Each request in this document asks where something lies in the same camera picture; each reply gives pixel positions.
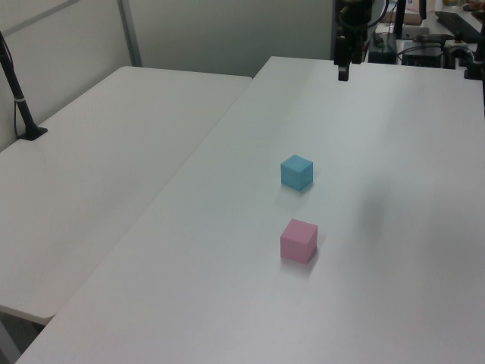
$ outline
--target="blue cube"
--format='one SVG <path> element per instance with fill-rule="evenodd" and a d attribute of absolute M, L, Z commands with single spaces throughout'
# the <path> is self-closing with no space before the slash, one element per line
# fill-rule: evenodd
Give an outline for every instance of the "blue cube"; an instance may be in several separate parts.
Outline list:
<path fill-rule="evenodd" d="M 313 162 L 293 155 L 281 163 L 281 183 L 297 191 L 313 182 Z"/>

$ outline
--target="white partition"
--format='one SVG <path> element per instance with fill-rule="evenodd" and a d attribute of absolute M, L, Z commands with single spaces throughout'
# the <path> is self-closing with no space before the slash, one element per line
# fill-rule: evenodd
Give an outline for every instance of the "white partition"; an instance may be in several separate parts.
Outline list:
<path fill-rule="evenodd" d="M 272 55 L 330 58 L 331 0 L 124 0 L 144 67 L 254 77 Z"/>
<path fill-rule="evenodd" d="M 11 12 L 27 22 L 55 6 L 58 0 L 0 0 L 2 19 Z M 17 78 L 38 124 L 121 66 L 130 55 L 116 0 L 82 0 L 7 35 Z M 20 10 L 28 9 L 28 16 Z M 0 151 L 15 141 L 14 99 L 0 71 Z M 18 125 L 23 124 L 20 116 Z"/>

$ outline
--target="microphone stand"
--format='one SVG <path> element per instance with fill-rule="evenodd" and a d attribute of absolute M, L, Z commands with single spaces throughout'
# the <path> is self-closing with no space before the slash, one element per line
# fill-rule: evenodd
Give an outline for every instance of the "microphone stand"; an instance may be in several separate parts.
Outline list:
<path fill-rule="evenodd" d="M 25 133 L 20 135 L 19 139 L 35 140 L 44 133 L 47 133 L 47 129 L 38 127 L 36 123 L 33 122 L 32 115 L 27 106 L 27 101 L 25 101 L 22 89 L 20 88 L 17 76 L 15 75 L 14 65 L 8 53 L 7 43 L 5 42 L 2 32 L 0 32 L 0 63 L 2 64 L 8 84 L 14 94 L 15 104 L 17 105 L 20 114 L 22 115 L 23 122 L 25 123 Z"/>

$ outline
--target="cube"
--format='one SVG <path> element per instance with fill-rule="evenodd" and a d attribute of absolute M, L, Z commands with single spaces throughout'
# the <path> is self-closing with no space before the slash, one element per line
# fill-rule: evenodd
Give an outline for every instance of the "cube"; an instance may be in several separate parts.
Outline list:
<path fill-rule="evenodd" d="M 293 155 L 281 163 L 281 183 L 297 191 L 313 182 L 313 162 Z"/>
<path fill-rule="evenodd" d="M 291 219 L 280 238 L 281 257 L 307 264 L 317 249 L 318 226 Z"/>

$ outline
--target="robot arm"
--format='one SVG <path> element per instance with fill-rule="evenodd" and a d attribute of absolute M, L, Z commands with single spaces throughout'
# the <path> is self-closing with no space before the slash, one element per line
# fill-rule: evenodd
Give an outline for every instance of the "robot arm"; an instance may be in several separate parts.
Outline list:
<path fill-rule="evenodd" d="M 376 9 L 384 10 L 379 18 L 370 24 Z M 336 39 L 333 63 L 339 66 L 339 80 L 349 80 L 350 63 L 360 64 L 369 29 L 382 21 L 389 7 L 389 0 L 336 0 Z"/>

